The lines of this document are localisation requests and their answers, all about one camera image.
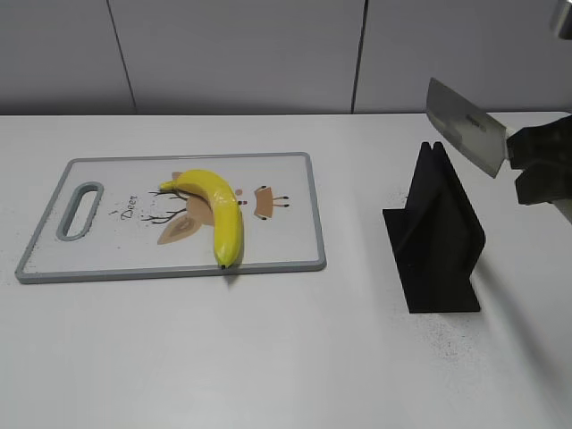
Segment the cutting board handle hole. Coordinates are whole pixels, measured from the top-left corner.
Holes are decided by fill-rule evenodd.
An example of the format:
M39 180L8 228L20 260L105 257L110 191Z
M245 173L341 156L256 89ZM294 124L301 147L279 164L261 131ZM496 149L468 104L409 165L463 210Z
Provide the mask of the cutting board handle hole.
M82 183L73 191L57 229L58 239L73 241L88 233L103 191L103 185L96 181Z

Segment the white cutting board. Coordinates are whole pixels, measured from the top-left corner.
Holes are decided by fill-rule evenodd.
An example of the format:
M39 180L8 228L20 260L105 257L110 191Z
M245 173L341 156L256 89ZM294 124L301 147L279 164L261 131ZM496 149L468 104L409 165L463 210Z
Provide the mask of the white cutting board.
M185 194L154 193L173 173L192 169L222 176L241 202L244 249L230 270L216 265L208 207ZM58 228L86 183L99 184L101 198L85 234L70 240ZM80 282L324 267L308 154L92 158L68 164L16 276Z

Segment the white table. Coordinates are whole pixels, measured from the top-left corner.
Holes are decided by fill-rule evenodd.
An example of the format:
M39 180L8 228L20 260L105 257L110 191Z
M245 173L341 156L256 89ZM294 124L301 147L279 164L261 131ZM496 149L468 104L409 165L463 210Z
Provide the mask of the white table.
M513 128L561 114L500 114ZM483 311L410 315L382 209L424 115L0 118L0 427L551 428L570 422L572 227L446 146L487 235ZM306 151L318 273L20 285L74 157Z

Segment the black stand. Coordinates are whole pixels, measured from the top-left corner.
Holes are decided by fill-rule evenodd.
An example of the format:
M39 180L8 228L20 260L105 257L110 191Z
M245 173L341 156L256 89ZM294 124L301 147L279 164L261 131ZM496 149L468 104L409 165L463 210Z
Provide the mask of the black stand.
M439 142L424 142L404 209L383 210L409 313L480 311L469 276L484 231Z

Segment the yellow banana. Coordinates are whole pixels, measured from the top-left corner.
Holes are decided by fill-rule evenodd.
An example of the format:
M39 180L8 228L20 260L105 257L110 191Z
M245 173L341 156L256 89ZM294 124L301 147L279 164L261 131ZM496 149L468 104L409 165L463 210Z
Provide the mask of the yellow banana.
M162 192L176 189L208 201L214 215L214 257L221 268L234 264L242 247L242 212L229 184L214 172L189 170L160 187Z

